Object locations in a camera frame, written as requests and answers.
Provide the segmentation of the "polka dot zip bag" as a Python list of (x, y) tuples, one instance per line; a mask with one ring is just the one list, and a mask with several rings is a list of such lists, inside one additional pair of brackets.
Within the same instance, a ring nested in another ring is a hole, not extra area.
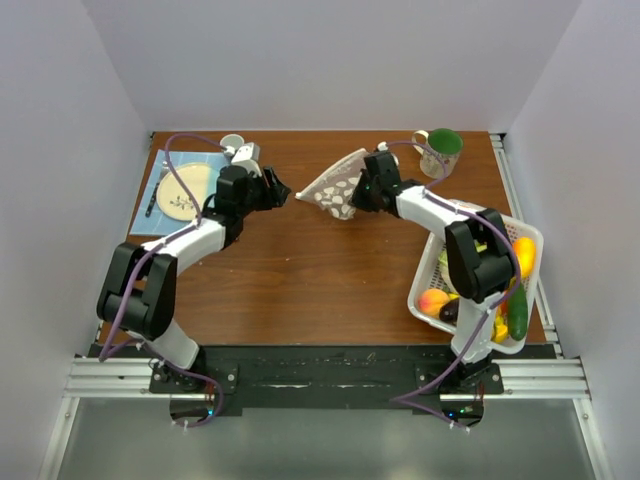
[(368, 151), (360, 148), (336, 161), (302, 191), (295, 194), (299, 201), (316, 205), (338, 220), (353, 218), (356, 208), (350, 203), (365, 167)]

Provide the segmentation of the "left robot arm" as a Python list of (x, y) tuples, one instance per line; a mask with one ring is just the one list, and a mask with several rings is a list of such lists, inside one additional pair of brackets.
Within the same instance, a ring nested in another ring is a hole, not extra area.
[(143, 245), (124, 242), (116, 247), (98, 297), (98, 318), (149, 348), (172, 370), (173, 382), (183, 391), (213, 385), (203, 348), (175, 319), (177, 278), (231, 246), (246, 216), (282, 207), (290, 193), (271, 167), (258, 172), (223, 168), (215, 192), (188, 226)]

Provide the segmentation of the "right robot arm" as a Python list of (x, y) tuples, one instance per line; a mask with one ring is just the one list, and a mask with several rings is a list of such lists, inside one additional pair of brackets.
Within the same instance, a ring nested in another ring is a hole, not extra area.
[(441, 238), (449, 276), (460, 297), (451, 341), (456, 358), (430, 383), (393, 400), (406, 403), (445, 379), (452, 390), (469, 392), (481, 380), (477, 363), (482, 364), (492, 351), (496, 309), (515, 292), (521, 279), (501, 214), (494, 209), (466, 209), (415, 180), (402, 180), (395, 157), (388, 151), (364, 157), (350, 203), (359, 210), (384, 211), (416, 223)]

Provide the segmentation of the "cream and blue plate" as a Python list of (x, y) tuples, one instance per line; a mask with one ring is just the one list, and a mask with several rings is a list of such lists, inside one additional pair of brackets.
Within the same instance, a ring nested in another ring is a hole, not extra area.
[[(214, 193), (218, 171), (206, 163), (189, 163), (176, 168), (178, 176), (187, 186), (200, 209)], [(156, 204), (171, 219), (190, 222), (196, 218), (191, 197), (179, 184), (173, 173), (168, 173), (156, 192)]]

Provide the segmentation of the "small grey cup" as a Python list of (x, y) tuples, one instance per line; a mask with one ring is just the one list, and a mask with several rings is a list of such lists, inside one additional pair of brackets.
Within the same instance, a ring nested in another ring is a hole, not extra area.
[(244, 143), (244, 138), (240, 134), (236, 133), (225, 135), (220, 139), (219, 142), (224, 155), (227, 157), (233, 157), (238, 149), (244, 145)]

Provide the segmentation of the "green interior floral mug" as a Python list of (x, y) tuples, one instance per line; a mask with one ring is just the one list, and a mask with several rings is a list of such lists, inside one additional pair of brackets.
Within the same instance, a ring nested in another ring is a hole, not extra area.
[(415, 150), (421, 155), (421, 171), (434, 180), (446, 177), (451, 172), (464, 147), (461, 135), (446, 128), (431, 132), (417, 130), (411, 139), (415, 142)]

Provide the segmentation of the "blue placemat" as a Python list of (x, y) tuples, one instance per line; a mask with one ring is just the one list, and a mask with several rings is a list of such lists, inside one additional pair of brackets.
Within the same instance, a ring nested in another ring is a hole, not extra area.
[[(189, 163), (206, 163), (218, 171), (218, 176), (220, 171), (229, 164), (229, 160), (222, 153), (213, 152), (209, 153), (172, 151), (170, 153), (170, 158), (175, 169), (179, 166)], [(153, 162), (150, 179), (144, 187), (141, 204), (136, 210), (136, 215), (130, 229), (131, 235), (163, 237), (165, 235), (173, 233), (174, 231), (186, 226), (189, 223), (169, 218), (161, 212), (156, 203), (154, 205), (151, 216), (149, 218), (146, 218), (144, 216), (147, 204), (149, 202), (152, 190), (154, 188), (161, 170), (162, 162), (164, 160), (164, 151), (159, 150)]]

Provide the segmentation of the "cabbage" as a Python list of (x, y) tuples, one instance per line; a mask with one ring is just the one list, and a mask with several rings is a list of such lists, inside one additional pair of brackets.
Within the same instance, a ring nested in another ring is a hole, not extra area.
[(438, 256), (438, 265), (440, 276), (447, 286), (448, 289), (451, 289), (450, 277), (449, 277), (449, 267), (448, 267), (448, 257), (447, 252), (443, 249)]

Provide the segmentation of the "peach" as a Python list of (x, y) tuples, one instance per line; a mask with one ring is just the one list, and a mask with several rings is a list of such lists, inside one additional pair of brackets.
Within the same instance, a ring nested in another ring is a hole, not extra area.
[(419, 310), (428, 316), (437, 317), (440, 310), (450, 301), (447, 292), (431, 288), (425, 290), (418, 298)]

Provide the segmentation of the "purple eggplant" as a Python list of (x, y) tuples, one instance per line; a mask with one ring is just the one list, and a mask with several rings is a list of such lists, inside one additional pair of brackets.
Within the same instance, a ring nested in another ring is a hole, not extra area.
[(457, 323), (459, 305), (460, 305), (459, 298), (449, 300), (439, 310), (439, 313), (438, 313), (439, 320), (447, 324), (455, 325)]

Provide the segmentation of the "yellow red mango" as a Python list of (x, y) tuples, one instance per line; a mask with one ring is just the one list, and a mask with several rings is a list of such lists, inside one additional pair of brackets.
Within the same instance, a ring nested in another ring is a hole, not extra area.
[(536, 263), (536, 244), (529, 237), (520, 237), (512, 246), (519, 263), (521, 277), (528, 278), (533, 272)]

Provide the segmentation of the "green cucumber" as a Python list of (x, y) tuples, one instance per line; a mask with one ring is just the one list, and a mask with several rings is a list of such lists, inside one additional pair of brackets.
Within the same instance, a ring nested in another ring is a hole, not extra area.
[(507, 300), (507, 328), (514, 341), (526, 338), (528, 332), (529, 310), (526, 290), (520, 284)]

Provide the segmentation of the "yellow banana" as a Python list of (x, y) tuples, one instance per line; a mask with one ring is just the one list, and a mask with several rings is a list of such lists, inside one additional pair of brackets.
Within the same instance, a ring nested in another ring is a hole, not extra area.
[(493, 324), (493, 333), (491, 340), (495, 343), (501, 344), (509, 337), (508, 320), (507, 320), (507, 307), (505, 304), (501, 304), (496, 309), (496, 315)]

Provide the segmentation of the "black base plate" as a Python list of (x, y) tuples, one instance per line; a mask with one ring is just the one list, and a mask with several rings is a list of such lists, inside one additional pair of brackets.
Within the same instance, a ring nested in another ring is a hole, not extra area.
[(222, 412), (388, 409), (422, 389), (453, 355), (438, 345), (209, 346), (199, 366), (223, 391)]

